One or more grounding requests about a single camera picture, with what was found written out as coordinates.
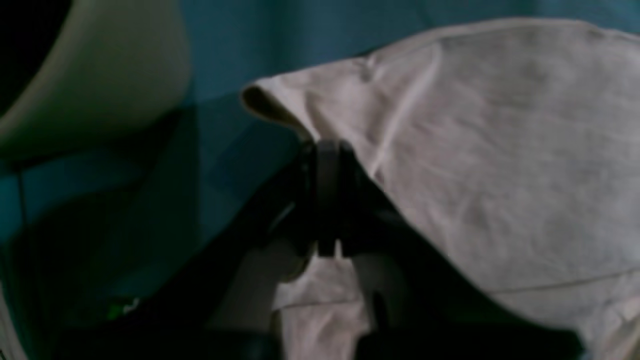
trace wrinkled sheet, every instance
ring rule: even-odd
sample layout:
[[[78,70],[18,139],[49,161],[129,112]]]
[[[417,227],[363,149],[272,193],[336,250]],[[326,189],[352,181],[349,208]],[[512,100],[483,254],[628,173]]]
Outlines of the wrinkled sheet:
[[[628,360],[640,338],[639,40],[495,20],[261,79],[243,96],[304,138],[350,141],[493,299],[577,330],[596,360]]]

